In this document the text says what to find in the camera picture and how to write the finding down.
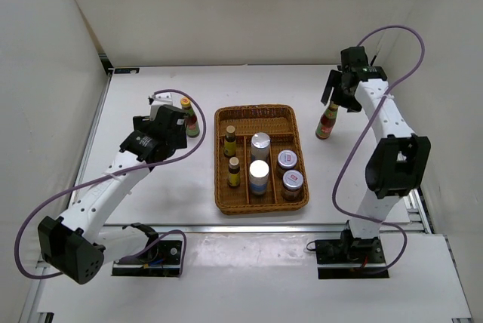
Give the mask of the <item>red label sauce bottle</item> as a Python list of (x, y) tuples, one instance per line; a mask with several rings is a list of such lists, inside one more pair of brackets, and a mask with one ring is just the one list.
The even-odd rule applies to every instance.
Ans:
[(339, 106), (334, 102), (330, 102), (327, 109), (321, 115), (318, 126), (315, 130), (315, 135), (321, 140), (329, 138), (333, 127), (337, 120)]

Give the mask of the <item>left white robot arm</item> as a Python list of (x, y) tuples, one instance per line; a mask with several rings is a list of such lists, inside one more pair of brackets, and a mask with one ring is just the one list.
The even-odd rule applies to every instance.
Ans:
[(111, 213), (145, 178), (156, 162), (187, 147), (187, 114), (175, 106), (158, 108), (155, 118), (137, 116), (134, 131), (121, 143), (103, 175), (59, 217), (45, 217), (38, 225), (43, 259), (78, 284), (89, 282), (103, 264), (134, 256), (142, 263), (158, 258), (158, 233), (141, 223), (102, 232)]

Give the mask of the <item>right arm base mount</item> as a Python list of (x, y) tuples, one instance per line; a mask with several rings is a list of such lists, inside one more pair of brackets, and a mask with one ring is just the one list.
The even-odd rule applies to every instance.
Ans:
[(389, 278), (378, 237), (355, 238), (345, 229), (339, 238), (308, 242), (306, 250), (315, 253), (319, 280)]

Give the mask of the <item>green label sauce bottle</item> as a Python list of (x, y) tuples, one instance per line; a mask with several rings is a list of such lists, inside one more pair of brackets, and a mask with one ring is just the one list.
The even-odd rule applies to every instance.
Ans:
[(192, 107), (191, 100), (187, 97), (182, 97), (180, 99), (180, 105), (182, 110), (186, 113), (186, 135), (190, 138), (196, 138), (200, 133), (200, 129), (198, 126), (197, 115)]

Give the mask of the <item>small brown cork bottle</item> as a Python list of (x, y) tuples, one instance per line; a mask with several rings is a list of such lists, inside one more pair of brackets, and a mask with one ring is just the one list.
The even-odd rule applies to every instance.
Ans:
[(229, 173), (227, 177), (227, 183), (229, 187), (232, 188), (240, 186), (240, 164), (237, 157), (231, 157), (229, 159)]

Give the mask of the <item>brown jar white lid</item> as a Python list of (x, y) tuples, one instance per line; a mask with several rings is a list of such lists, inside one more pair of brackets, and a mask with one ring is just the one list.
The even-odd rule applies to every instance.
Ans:
[(277, 156), (276, 174), (283, 178), (285, 172), (296, 168), (298, 163), (297, 154), (290, 149), (282, 150)]
[(286, 171), (282, 177), (282, 198), (289, 202), (301, 199), (304, 177), (297, 170)]

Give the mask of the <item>small yellow cork bottle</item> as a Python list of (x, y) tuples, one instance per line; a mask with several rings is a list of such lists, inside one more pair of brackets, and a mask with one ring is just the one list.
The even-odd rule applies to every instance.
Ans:
[(224, 155), (228, 158), (234, 157), (236, 154), (236, 135), (235, 127), (229, 125), (226, 127), (226, 135), (224, 139)]

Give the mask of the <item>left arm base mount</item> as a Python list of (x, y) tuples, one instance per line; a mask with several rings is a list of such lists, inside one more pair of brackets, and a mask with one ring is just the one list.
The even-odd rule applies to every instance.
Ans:
[(152, 227), (141, 223), (133, 223), (129, 227), (141, 231), (147, 237), (148, 250), (115, 261), (111, 276), (179, 278), (183, 274), (187, 246), (187, 236), (183, 231), (173, 229), (159, 234)]

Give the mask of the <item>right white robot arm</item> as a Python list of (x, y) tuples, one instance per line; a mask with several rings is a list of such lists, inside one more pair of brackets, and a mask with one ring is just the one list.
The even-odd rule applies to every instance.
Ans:
[(340, 256), (354, 263), (375, 246), (380, 225), (393, 207), (420, 186), (431, 143), (405, 122), (389, 92), (386, 73), (370, 65), (364, 47), (346, 48), (340, 57), (321, 101), (349, 112), (364, 112), (377, 142), (365, 167), (366, 193), (339, 243)]

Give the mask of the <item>silver lid blue can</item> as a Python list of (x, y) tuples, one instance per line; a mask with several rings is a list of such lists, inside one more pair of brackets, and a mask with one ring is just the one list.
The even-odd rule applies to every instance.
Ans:
[(269, 181), (269, 165), (263, 160), (255, 160), (249, 167), (249, 187), (254, 195), (263, 195)]

